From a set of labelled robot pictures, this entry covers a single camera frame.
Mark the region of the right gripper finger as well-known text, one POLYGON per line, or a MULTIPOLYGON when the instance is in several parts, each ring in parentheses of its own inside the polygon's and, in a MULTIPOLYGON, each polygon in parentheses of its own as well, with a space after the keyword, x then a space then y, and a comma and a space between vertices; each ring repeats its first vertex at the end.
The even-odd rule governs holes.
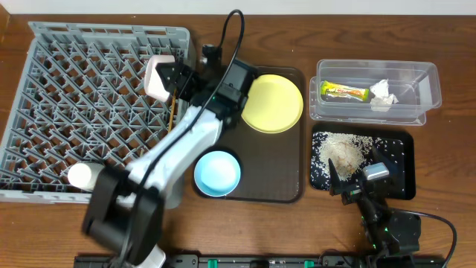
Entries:
POLYGON ((389 160, 376 146, 372 146, 371 152, 375 163, 382 163, 388 169, 390 175, 397 175, 397 164, 389 160))
POLYGON ((331 159, 328 159, 328 165, 329 165, 329 177, 330 177, 329 194, 331 196, 339 195, 342 192, 343 185, 341 183, 338 172, 335 169, 335 165, 333 164, 331 159))

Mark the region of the white bowl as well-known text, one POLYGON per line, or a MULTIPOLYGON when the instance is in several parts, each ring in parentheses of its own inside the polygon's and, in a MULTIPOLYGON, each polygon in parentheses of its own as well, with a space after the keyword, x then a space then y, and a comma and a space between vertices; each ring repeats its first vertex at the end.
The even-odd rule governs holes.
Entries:
POLYGON ((164 83, 156 71, 157 65, 165 63, 174 63, 175 57, 172 55, 153 55, 147 63, 146 73, 144 75, 144 90, 146 95, 161 102, 166 102, 170 93, 165 89, 164 83))

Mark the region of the white tissue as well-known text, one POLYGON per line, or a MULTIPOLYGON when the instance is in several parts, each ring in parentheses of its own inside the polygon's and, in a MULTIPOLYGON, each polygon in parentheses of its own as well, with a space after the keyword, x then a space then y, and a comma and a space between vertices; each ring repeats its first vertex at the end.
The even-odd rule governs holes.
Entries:
POLYGON ((395 94, 389 93, 388 80, 381 80, 372 85, 370 92, 373 93, 370 105, 374 112, 387 112, 393 104, 399 102, 395 94))

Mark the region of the green snack wrapper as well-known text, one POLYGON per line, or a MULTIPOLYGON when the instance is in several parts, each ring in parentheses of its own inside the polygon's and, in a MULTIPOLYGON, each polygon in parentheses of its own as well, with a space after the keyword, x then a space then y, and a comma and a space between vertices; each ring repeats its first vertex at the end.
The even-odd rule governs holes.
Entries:
POLYGON ((367 101, 370 90, 345 86, 325 80, 320 84, 320 93, 332 98, 348 98, 357 101, 367 101))

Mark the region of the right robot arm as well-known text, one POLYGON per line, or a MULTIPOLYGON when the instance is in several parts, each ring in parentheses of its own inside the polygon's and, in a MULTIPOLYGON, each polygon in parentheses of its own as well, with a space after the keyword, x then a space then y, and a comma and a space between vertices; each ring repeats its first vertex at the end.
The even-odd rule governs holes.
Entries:
POLYGON ((339 179, 329 159, 329 193, 339 195, 344 205, 358 206, 364 233, 375 250, 365 258, 368 267, 415 267, 413 253, 419 250, 421 219, 387 205, 385 199, 398 186, 398 166, 375 147, 371 152, 375 162, 349 185, 339 179))

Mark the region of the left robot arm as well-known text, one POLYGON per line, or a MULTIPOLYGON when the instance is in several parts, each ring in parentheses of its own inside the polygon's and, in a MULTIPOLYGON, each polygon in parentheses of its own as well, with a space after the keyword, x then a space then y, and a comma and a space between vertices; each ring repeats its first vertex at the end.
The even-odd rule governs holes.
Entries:
POLYGON ((117 253, 112 266, 143 265, 161 236, 167 200, 186 169, 239 120, 258 69, 232 60, 204 74, 166 55, 152 56, 144 76, 147 95, 165 101, 173 93, 189 102, 170 133, 125 168, 76 163, 69 182, 91 191, 84 234, 117 253))

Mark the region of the wooden chopstick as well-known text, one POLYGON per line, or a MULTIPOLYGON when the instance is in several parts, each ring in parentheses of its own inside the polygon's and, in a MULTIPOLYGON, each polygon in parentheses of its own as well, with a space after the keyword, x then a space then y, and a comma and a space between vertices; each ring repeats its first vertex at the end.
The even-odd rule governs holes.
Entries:
POLYGON ((174 115, 175 115, 175 109, 176 109, 176 93, 177 93, 177 90, 175 89, 173 96, 171 98, 170 117, 169 117, 168 131, 167 131, 169 133, 173 129, 174 115))

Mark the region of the white cup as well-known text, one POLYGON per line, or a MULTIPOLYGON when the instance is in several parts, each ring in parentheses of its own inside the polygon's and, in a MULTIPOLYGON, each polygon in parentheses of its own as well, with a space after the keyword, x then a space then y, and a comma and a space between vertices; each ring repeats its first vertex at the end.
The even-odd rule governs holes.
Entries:
POLYGON ((98 163, 79 162, 69 168, 67 178, 71 185, 84 191, 93 191, 100 172, 105 167, 98 163))

